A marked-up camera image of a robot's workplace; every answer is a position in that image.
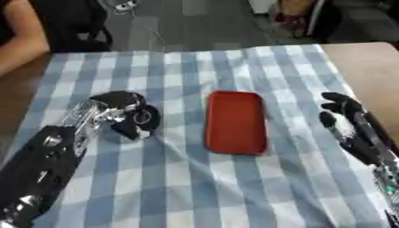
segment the red plastic tray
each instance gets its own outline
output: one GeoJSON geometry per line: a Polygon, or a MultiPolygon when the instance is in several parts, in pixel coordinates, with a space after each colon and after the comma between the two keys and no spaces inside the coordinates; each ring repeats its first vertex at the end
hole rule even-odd
{"type": "Polygon", "coordinates": [[[262,98],[253,93],[212,93],[208,98],[206,145],[218,153],[263,153],[267,139],[262,98]]]}

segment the floor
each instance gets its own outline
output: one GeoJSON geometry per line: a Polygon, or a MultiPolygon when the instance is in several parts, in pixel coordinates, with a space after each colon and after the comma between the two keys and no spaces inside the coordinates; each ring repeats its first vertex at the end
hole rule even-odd
{"type": "MultiPolygon", "coordinates": [[[[109,9],[107,27],[115,38],[116,51],[183,52],[316,43],[312,38],[290,37],[266,16],[254,16],[248,0],[138,0],[135,15],[113,13],[110,5],[127,0],[99,1],[109,9]]],[[[329,43],[399,40],[399,27],[377,7],[379,0],[334,2],[344,19],[329,43]]]]}
{"type": "Polygon", "coordinates": [[[377,0],[334,0],[343,13],[343,23],[328,40],[330,43],[353,43],[399,40],[397,22],[387,16],[377,0]]]}
{"type": "Polygon", "coordinates": [[[135,13],[110,13],[107,26],[115,50],[180,52],[312,42],[274,35],[266,17],[252,15],[247,0],[142,0],[135,13]]]}

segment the robotic hand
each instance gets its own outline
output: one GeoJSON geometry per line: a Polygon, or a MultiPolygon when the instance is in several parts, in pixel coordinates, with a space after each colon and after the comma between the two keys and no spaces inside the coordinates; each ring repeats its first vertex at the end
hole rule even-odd
{"type": "Polygon", "coordinates": [[[386,211],[391,227],[399,227],[399,149],[376,118],[354,99],[338,93],[322,93],[332,101],[322,104],[328,111],[320,113],[320,121],[329,129],[340,146],[367,166],[373,166],[375,184],[383,193],[390,210],[386,211]],[[337,129],[335,117],[343,115],[352,132],[337,129]]]}
{"type": "Polygon", "coordinates": [[[159,126],[156,108],[137,93],[116,91],[79,103],[61,123],[45,126],[0,171],[0,228],[31,227],[68,184],[101,126],[134,140],[159,126]]]}

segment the checkered tablecloth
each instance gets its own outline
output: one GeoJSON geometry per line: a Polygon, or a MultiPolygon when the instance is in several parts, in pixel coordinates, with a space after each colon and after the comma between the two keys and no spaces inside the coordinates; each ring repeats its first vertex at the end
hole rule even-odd
{"type": "Polygon", "coordinates": [[[318,45],[54,55],[10,154],[77,102],[113,90],[143,94],[162,126],[138,142],[101,134],[37,227],[386,225],[369,170],[319,123],[321,92],[352,92],[318,45]],[[204,146],[207,98],[216,90],[263,97],[264,155],[204,146]]]}

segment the person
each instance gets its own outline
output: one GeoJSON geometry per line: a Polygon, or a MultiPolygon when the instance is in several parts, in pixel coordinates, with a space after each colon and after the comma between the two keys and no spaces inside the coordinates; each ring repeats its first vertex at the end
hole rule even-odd
{"type": "Polygon", "coordinates": [[[107,14],[95,0],[0,0],[0,77],[45,53],[106,52],[107,14]],[[89,36],[80,39],[83,30],[89,36]]]}
{"type": "Polygon", "coordinates": [[[50,51],[49,40],[28,0],[0,0],[0,77],[50,51]]]}

